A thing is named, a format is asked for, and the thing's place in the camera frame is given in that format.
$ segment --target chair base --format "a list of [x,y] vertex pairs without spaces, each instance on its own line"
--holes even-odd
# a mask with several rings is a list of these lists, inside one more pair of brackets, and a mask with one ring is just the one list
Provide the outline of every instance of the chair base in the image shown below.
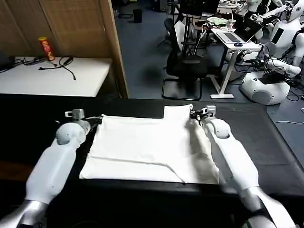
[[202,79],[199,78],[199,97],[197,99],[190,99],[190,98],[181,98],[181,97],[174,97],[174,96],[165,96],[165,84],[166,82],[179,82],[178,78],[165,78],[162,83],[162,98],[170,99],[170,100],[182,100],[182,101],[199,101],[202,96]]

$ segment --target red can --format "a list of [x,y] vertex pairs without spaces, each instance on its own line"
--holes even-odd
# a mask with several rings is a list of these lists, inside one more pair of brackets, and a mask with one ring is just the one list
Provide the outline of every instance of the red can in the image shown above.
[[38,40],[43,48],[44,53],[47,56],[47,59],[49,61],[55,60],[55,56],[54,56],[53,50],[48,42],[48,39],[46,37],[39,37]]

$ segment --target wooden partition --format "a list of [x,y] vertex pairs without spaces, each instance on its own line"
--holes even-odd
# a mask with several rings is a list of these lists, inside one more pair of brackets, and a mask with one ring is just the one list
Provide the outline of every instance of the wooden partition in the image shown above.
[[56,56],[113,59],[119,92],[128,98],[111,0],[0,0],[0,50],[42,56],[41,36]]

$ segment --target white standing desk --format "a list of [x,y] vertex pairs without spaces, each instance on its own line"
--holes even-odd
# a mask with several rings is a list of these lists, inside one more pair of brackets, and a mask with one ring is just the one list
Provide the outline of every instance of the white standing desk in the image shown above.
[[[58,64],[59,57],[53,62]],[[38,70],[54,67],[49,62],[36,65],[19,65],[0,74],[0,93],[60,96],[96,96],[109,74],[112,60],[100,58],[74,58],[67,68]]]
[[218,33],[220,32],[226,32],[226,31],[222,31],[219,28],[213,28],[211,29],[211,31],[214,33],[215,36],[217,36],[225,45],[225,48],[228,48],[230,50],[233,51],[233,54],[231,56],[231,59],[229,61],[228,64],[228,69],[226,71],[226,74],[224,76],[224,79],[222,81],[221,86],[219,86],[218,82],[216,81],[216,78],[214,75],[208,75],[208,77],[210,77],[216,91],[218,94],[212,94],[210,95],[210,97],[212,99],[222,99],[222,98],[234,98],[234,96],[232,94],[225,94],[225,90],[227,87],[227,83],[229,81],[231,72],[233,70],[234,64],[236,63],[236,59],[237,59],[237,55],[238,55],[238,51],[239,50],[253,50],[253,51],[259,51],[261,49],[261,46],[258,44],[255,44],[252,41],[248,41],[247,43],[243,44],[243,46],[241,47],[236,47],[234,46],[234,44],[227,44],[225,43],[219,36]]

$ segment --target cup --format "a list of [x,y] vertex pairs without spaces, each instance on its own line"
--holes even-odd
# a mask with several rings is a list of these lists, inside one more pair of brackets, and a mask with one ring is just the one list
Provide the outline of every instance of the cup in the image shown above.
[[227,29],[228,29],[229,31],[231,31],[231,30],[233,29],[233,25],[234,25],[235,22],[236,22],[236,20],[232,20],[232,19],[229,19],[229,20],[228,20]]

